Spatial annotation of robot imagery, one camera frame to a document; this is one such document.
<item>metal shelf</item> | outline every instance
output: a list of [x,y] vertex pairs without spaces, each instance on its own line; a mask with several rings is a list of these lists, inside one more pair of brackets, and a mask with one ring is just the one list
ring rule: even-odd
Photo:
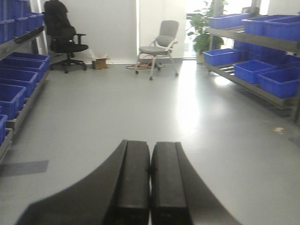
[[22,107],[22,109],[19,111],[16,118],[13,119],[13,120],[7,120],[6,121],[6,126],[8,128],[11,128],[14,133],[18,130],[18,128],[20,127],[20,125],[24,121],[29,109],[33,105],[35,99],[38,97],[40,90],[42,89],[42,87],[45,84],[45,81],[46,81],[46,78],[47,78],[48,74],[49,74],[49,70],[47,70],[45,72],[43,78],[37,84],[36,88],[34,89],[33,93],[31,94],[31,96],[25,100],[25,104]]
[[11,140],[13,138],[13,130],[10,128],[6,128],[6,137],[4,142],[0,145],[0,163],[3,160],[5,154],[7,153],[10,145],[11,145]]
[[9,54],[13,53],[15,50],[20,48],[25,43],[28,43],[34,40],[37,36],[41,34],[44,30],[44,27],[37,28],[27,34],[24,34],[20,37],[17,37],[11,41],[7,41],[0,45],[0,60],[7,57]]
[[230,38],[239,41],[245,41],[252,44],[262,45],[269,48],[275,48],[291,53],[300,53],[300,42],[289,41],[272,37],[265,37],[244,32],[244,27],[231,27],[228,29],[214,29],[207,27],[206,30],[214,36]]
[[255,84],[250,84],[236,76],[234,76],[234,69],[233,66],[230,65],[222,65],[222,66],[212,66],[206,62],[203,65],[209,70],[214,71],[217,74],[227,78],[228,80],[242,86],[243,88],[249,90],[250,92],[254,93],[255,95],[267,100],[268,102],[272,103],[273,105],[277,106],[280,109],[290,108],[296,104],[297,98],[279,98],[261,88],[259,88]]

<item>chair leg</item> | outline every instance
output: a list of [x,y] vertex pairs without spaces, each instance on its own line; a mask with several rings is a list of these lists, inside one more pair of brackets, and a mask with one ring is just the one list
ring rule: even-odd
[[172,65],[173,65],[173,69],[175,70],[175,76],[178,76],[178,72],[177,72],[177,69],[175,68],[174,60],[173,60],[172,55],[170,53],[169,53],[169,57],[171,59]]
[[150,72],[150,79],[151,81],[153,81],[153,71],[154,71],[154,65],[155,65],[155,60],[156,60],[156,57],[153,58],[152,60],[152,65],[151,65],[151,72]]
[[71,59],[72,54],[73,53],[68,53],[66,60],[55,62],[55,63],[51,64],[50,69],[53,70],[53,66],[60,65],[60,66],[63,67],[63,69],[65,71],[65,74],[68,74],[68,67],[71,66],[71,64],[76,64],[76,65],[82,66],[83,70],[86,70],[87,67],[86,67],[86,64],[84,63],[84,61]]
[[136,64],[135,64],[135,74],[139,74],[139,71],[138,71],[138,64],[139,64],[140,55],[141,55],[141,53],[139,53],[139,54],[137,55]]

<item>gray chair seat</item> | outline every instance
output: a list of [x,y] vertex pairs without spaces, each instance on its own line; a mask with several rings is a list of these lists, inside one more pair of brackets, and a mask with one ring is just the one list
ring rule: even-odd
[[143,46],[139,48],[140,52],[145,54],[160,54],[160,55],[167,55],[168,51],[166,52],[164,48],[160,48],[157,46]]

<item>office chair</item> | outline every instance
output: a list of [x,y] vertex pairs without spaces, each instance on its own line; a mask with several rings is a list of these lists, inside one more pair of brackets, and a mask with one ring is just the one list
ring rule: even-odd
[[174,20],[165,20],[161,22],[159,35],[150,43],[149,46],[142,46],[139,48],[139,54],[137,56],[135,73],[138,74],[139,60],[141,54],[152,55],[153,61],[151,65],[150,80],[153,80],[153,70],[155,67],[155,60],[158,58],[170,57],[172,66],[175,70],[175,75],[178,75],[178,72],[175,68],[174,60],[171,56],[173,45],[177,43],[175,39],[179,23]]
[[59,0],[50,0],[45,2],[44,22],[46,24],[46,34],[51,36],[50,49],[55,53],[65,53],[67,59],[53,63],[49,66],[51,70],[56,65],[64,68],[65,74],[68,73],[68,67],[72,64],[81,65],[86,70],[86,64],[82,60],[71,59],[74,53],[82,52],[89,48],[88,45],[81,44],[81,37],[85,34],[77,34],[67,18],[67,8]]

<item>chair backrest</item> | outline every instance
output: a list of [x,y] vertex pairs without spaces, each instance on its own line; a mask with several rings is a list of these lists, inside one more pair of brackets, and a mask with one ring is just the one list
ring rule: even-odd
[[157,43],[167,47],[176,37],[179,23],[175,20],[164,20],[161,22]]
[[71,26],[67,17],[68,10],[62,2],[59,0],[46,1],[44,8],[44,22],[47,28],[47,35],[58,35],[58,30]]

